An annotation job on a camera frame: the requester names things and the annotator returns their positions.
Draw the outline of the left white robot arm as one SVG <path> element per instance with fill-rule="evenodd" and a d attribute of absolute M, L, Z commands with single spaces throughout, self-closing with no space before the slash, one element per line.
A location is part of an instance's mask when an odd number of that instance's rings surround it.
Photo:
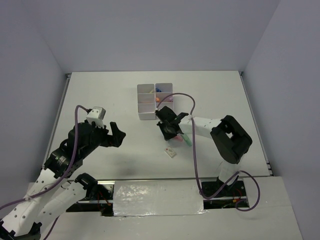
<path fill-rule="evenodd" d="M 97 147 L 118 148 L 126 133 L 115 122 L 97 127 L 94 122 L 84 121 L 69 131 L 45 161 L 39 177 L 22 202 L 0 221 L 2 240 L 39 240 L 41 232 L 70 206 L 86 199 L 111 198 L 110 190 L 103 187 L 87 173 L 81 173 L 59 195 L 54 193 L 82 166 L 83 160 Z"/>

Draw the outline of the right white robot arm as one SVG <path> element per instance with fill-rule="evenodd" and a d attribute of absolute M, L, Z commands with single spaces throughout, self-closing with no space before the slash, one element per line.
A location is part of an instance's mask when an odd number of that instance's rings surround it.
<path fill-rule="evenodd" d="M 231 115 L 222 119 L 195 117 L 189 113 L 176 114 L 171 108 L 164 106 L 155 111 L 159 126 L 166 141 L 177 135 L 192 135 L 213 140 L 223 159 L 217 178 L 217 190 L 223 196 L 235 190 L 241 159 L 249 151 L 253 140 L 238 121 Z"/>

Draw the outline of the pink highlighter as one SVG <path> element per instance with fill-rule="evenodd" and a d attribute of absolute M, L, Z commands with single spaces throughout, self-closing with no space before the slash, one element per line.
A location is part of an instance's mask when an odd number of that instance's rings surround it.
<path fill-rule="evenodd" d="M 170 96 L 168 99 L 167 99 L 167 102 L 173 102 L 174 100 L 174 97 L 173 96 Z"/>

